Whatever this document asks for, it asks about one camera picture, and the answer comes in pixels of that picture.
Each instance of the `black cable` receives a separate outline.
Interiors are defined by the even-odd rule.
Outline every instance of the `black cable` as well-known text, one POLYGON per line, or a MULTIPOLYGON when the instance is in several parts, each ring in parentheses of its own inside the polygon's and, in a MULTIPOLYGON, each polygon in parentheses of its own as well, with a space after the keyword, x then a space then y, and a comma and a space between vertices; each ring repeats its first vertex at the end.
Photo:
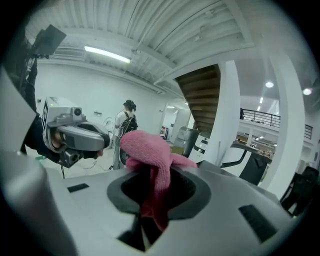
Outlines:
POLYGON ((61 165, 62 177, 65 179, 65 170, 64 167, 61 165))
POLYGON ((91 166, 91 167, 82 167, 80 164, 79 164, 79 166, 82 168, 82 169, 84 169, 84 170, 89 170, 89 169, 92 169, 95 165, 96 165, 96 163, 97 163, 97 161, 94 161, 93 162, 93 165, 91 166))

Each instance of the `black slot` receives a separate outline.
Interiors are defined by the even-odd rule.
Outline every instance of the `black slot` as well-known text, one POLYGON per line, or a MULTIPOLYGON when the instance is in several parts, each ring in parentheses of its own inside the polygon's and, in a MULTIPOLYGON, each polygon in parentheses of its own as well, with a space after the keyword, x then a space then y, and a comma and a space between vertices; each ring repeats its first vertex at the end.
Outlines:
POLYGON ((272 237, 277 232, 275 227, 260 213, 260 211, 254 205, 250 204, 241 206, 239 211, 248 222, 261 243, 272 237))
POLYGON ((89 188, 89 185, 86 184, 86 183, 82 183, 82 184, 78 184, 78 185, 67 187, 67 189, 69 190, 70 193, 76 192, 76 191, 79 191, 79 190, 83 190, 85 188, 89 188))

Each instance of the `white pillar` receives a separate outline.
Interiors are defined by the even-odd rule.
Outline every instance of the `white pillar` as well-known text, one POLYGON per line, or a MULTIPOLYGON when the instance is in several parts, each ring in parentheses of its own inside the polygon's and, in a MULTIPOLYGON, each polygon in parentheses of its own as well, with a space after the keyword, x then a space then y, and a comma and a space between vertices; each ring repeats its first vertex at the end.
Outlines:
POLYGON ((305 133, 305 107, 290 58, 280 52, 270 55, 270 60, 279 89, 281 123, 277 148, 260 187, 280 199, 299 164, 305 133))
POLYGON ((195 119, 194 119, 194 116, 191 114, 188 122, 188 128, 193 129, 194 125, 195 125, 195 119))
POLYGON ((219 102, 204 160, 220 166, 222 158, 236 139, 240 120, 240 87, 233 60, 219 64, 219 102))
POLYGON ((252 134, 254 133, 254 130, 253 129, 250 129, 249 131, 249 137, 248 137, 248 140, 246 141, 246 145, 250 147, 251 145, 251 142, 252 142, 252 134))
POLYGON ((175 142, 175 139, 178 136, 179 130, 183 126, 187 126, 190 119, 190 109, 178 109, 178 113, 176 114, 175 122, 172 129, 172 135, 170 141, 172 143, 175 142))

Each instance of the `ceiling light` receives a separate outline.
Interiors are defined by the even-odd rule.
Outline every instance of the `ceiling light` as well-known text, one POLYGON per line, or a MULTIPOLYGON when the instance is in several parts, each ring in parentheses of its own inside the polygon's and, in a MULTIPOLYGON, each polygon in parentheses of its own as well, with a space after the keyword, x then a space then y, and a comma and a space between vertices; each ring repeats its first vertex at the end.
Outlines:
POLYGON ((267 83, 265 83, 265 86, 268 87, 268 88, 272 88, 272 87, 274 87, 274 83, 273 82, 267 82, 267 83))
POLYGON ((117 59, 119 61, 122 61, 122 62, 125 62, 125 63, 128 63, 128 64, 131 62, 131 59, 129 59, 129 58, 122 57, 122 56, 120 56, 118 54, 115 54, 115 53, 112 53, 112 52, 109 52, 109 51, 106 51, 106 50, 101 50, 101 49, 93 48, 93 47, 89 47, 89 46, 85 46, 84 49, 87 52, 108 56, 108 57, 117 59))
POLYGON ((312 90, 309 88, 305 88, 302 92, 304 95, 310 95, 312 93, 312 90))

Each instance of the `white ceiling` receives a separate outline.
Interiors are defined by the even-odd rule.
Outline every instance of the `white ceiling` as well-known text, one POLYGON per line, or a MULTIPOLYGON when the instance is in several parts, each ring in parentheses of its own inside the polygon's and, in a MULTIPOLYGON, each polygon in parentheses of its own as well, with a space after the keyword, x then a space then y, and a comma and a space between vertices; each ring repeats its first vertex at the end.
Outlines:
MULTIPOLYGON (((57 54, 44 62, 102 66, 153 84, 170 70, 239 49, 250 41, 237 11, 230 0, 196 4, 194 0, 65 0, 33 15, 27 36, 32 40, 52 24, 67 37, 57 54), (132 62, 84 54, 86 45, 129 57, 132 62)), ((160 86, 181 94, 174 83, 160 86)))
POLYGON ((177 98, 169 100, 167 105, 175 107, 176 109, 189 109, 189 106, 186 104, 185 100, 177 98))
POLYGON ((32 41, 49 24, 67 37, 51 59, 39 63, 99 69, 174 97, 182 98, 174 74, 189 72, 185 67, 209 58, 210 65, 216 64, 217 56, 219 61, 235 60, 243 96, 279 99, 268 59, 272 48, 284 48, 303 88, 315 76, 312 56, 295 26, 267 0, 57 1, 31 17, 28 38, 32 41), (88 53, 84 46, 132 61, 88 53), (250 52, 233 54, 244 49, 250 52), (266 81, 275 86, 267 89, 266 81))
POLYGON ((258 106, 261 106, 260 112, 269 113, 269 110, 274 103, 275 103, 275 100, 272 98, 264 97, 262 103, 260 103, 260 97, 243 96, 243 95, 240 97, 240 107, 245 110, 256 111, 258 109, 258 106))

